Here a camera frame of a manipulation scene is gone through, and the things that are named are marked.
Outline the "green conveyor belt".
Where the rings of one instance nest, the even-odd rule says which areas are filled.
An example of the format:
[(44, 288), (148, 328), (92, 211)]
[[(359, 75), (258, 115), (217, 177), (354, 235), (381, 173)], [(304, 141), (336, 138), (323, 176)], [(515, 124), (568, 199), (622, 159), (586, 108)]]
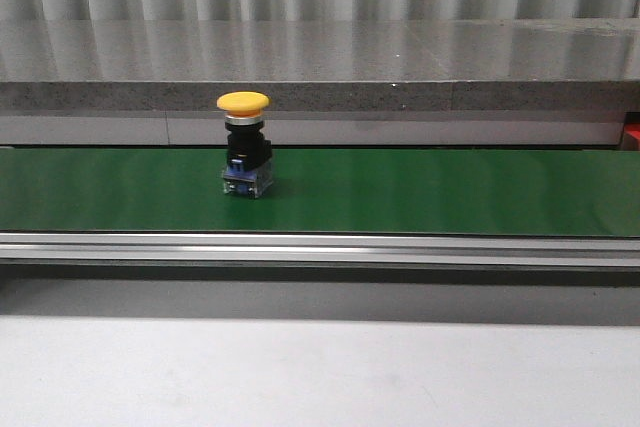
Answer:
[(278, 149), (256, 200), (204, 148), (5, 148), (1, 226), (635, 237), (639, 156), (614, 150)]

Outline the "yellow mushroom push button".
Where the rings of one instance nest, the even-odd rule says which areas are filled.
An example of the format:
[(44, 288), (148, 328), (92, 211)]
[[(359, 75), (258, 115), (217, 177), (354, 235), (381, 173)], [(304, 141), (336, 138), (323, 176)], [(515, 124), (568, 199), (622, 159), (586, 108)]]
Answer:
[(228, 131), (224, 193), (257, 199), (273, 183), (272, 145), (261, 132), (270, 99), (263, 93), (238, 91), (220, 96), (216, 105), (225, 112)]

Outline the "grey stone counter slab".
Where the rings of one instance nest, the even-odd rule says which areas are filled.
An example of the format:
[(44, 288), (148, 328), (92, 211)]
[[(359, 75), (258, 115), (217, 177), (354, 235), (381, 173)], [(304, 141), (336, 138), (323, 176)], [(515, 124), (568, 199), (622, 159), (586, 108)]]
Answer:
[(5, 145), (214, 145), (266, 94), (277, 145), (613, 146), (639, 117), (635, 19), (5, 21)]

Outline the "red box at right edge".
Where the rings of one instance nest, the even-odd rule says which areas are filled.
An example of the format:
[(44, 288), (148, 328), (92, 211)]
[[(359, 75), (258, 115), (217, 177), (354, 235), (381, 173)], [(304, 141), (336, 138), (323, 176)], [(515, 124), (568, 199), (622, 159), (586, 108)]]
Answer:
[(624, 151), (640, 151), (640, 123), (629, 123), (623, 128), (620, 149)]

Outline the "aluminium conveyor side rail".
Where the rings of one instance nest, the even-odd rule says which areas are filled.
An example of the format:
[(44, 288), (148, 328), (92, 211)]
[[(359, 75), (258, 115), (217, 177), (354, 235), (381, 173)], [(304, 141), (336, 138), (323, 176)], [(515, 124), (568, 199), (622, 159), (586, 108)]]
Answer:
[(639, 266), (639, 242), (598, 238), (6, 232), (1, 236), (1, 258), (627, 270)]

